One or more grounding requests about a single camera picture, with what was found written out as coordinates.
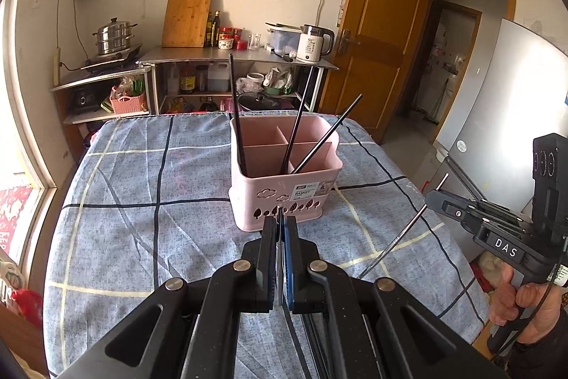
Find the red jar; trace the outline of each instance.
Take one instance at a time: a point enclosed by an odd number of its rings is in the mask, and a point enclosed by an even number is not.
[[[219,40],[221,39],[235,39],[235,29],[231,26],[223,26],[219,29]]]
[[[235,42],[233,43],[233,49],[236,49],[237,45],[239,44],[239,41],[241,40],[242,28],[235,28],[234,32],[235,32]]]

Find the pink plastic basket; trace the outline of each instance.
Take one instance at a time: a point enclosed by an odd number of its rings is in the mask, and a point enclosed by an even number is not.
[[[334,132],[299,174],[278,175],[295,116],[243,116],[241,132],[246,170],[237,163],[235,120],[231,120],[231,188],[229,198],[237,226],[246,232],[262,229],[264,217],[282,206],[285,215],[298,222],[317,219],[343,167],[336,155],[339,136]],[[330,128],[320,116],[300,120],[288,172],[313,148]]]
[[[113,111],[117,115],[124,115],[125,113],[138,113],[146,111],[146,92],[138,97],[120,97],[119,99],[110,98],[110,104],[113,106]]]

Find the human hand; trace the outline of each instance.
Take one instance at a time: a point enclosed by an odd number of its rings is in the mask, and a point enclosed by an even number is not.
[[[507,321],[515,320],[519,314],[519,307],[535,307],[542,298],[548,284],[538,285],[529,283],[516,290],[510,284],[513,279],[513,267],[503,264],[501,268],[501,282],[495,290],[489,307],[489,319],[504,326]],[[517,342],[522,344],[534,344],[546,336],[555,327],[560,317],[562,300],[562,288],[553,285],[546,300],[540,307],[538,313],[530,321],[528,326],[518,337]]]

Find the refrigerator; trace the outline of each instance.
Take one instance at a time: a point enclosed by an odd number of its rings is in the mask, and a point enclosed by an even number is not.
[[[442,189],[513,211],[531,201],[532,142],[568,136],[568,56],[543,37],[502,20],[484,83],[448,156],[424,193]],[[482,252],[459,222],[444,217],[471,261]]]

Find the electric kettle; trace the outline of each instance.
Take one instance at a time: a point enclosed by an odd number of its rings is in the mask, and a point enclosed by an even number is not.
[[[323,37],[329,36],[329,45],[322,52]],[[304,25],[300,35],[300,43],[297,46],[296,59],[300,62],[317,63],[323,55],[329,55],[333,49],[335,34],[331,29],[319,28],[319,26]]]

